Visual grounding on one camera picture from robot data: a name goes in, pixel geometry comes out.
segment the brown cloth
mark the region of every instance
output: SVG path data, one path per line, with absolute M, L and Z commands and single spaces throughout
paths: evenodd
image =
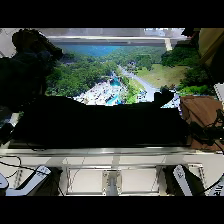
M 190 124 L 192 121 L 197 122 L 201 127 L 213 123 L 217 117 L 216 110 L 223 109 L 222 102 L 215 100 L 211 96 L 185 96 L 180 97 L 180 108 L 182 110 L 183 119 Z M 218 151 L 216 145 L 208 146 L 201 144 L 191 138 L 191 148 L 194 149 L 210 149 Z

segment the aerial landscape image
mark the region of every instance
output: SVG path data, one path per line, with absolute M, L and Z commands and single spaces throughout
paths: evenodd
M 214 96 L 212 83 L 193 47 L 57 45 L 64 56 L 47 77 L 47 95 L 86 105 L 151 102 L 167 88 L 175 93 L 164 107 L 178 107 L 179 96 Z

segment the winding road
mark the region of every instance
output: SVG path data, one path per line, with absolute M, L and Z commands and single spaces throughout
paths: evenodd
M 136 81 L 138 81 L 139 83 L 141 83 L 144 86 L 144 88 L 147 92 L 146 97 L 145 97 L 147 101 L 151 102 L 154 100 L 154 93 L 159 91 L 158 88 L 153 87 L 152 85 L 150 85 L 150 83 L 148 83 L 148 82 L 144 81 L 143 79 L 139 78 L 138 76 L 134 75 L 132 72 L 126 71 L 120 65 L 118 67 L 121 69 L 123 75 L 135 79 Z

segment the road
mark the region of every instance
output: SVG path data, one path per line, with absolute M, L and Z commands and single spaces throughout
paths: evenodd
M 135 79 L 136 81 L 138 81 L 139 83 L 141 83 L 144 86 L 145 90 L 147 91 L 146 97 L 145 97 L 147 101 L 154 100 L 154 93 L 159 91 L 158 88 L 153 87 L 150 83 L 148 83 L 148 82 L 144 81 L 143 79 L 139 78 L 138 76 L 134 75 L 132 72 L 126 71 L 121 66 L 119 66 L 119 68 L 121 69 L 123 75 Z

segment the forest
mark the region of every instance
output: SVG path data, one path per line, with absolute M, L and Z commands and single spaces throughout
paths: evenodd
M 188 70 L 177 87 L 183 94 L 213 94 L 212 83 L 201 65 L 194 48 L 175 47 L 166 51 L 159 46 L 123 46 L 105 56 L 88 56 L 70 52 L 64 54 L 57 63 L 52 75 L 47 77 L 47 94 L 74 97 L 91 89 L 95 83 L 109 78 L 111 71 L 118 73 L 118 65 L 126 67 L 136 75 L 143 67 L 148 71 L 153 64 L 162 66 L 188 66 Z M 124 84 L 128 88 L 127 101 L 133 102 L 136 88 L 127 79 Z

